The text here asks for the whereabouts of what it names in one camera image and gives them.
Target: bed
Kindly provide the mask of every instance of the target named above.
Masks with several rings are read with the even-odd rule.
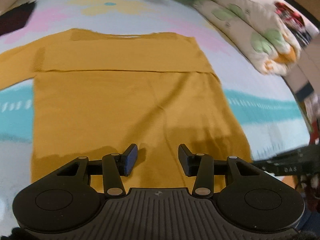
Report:
[[[173,32],[195,37],[220,79],[253,160],[309,143],[309,132],[280,76],[261,75],[236,46],[195,9],[194,0],[36,0],[28,24],[0,37],[0,53],[71,28],[105,34]],[[11,205],[30,184],[33,80],[0,91],[0,233],[17,226]]]

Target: silver screw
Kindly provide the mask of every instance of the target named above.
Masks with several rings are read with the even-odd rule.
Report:
[[[118,188],[118,187],[112,187],[110,189],[107,190],[107,193],[111,196],[118,196],[120,194],[122,194],[122,189]]]
[[[206,196],[211,193],[211,190],[209,190],[206,187],[199,187],[195,190],[195,193],[197,193],[198,195],[201,195],[201,196]]]

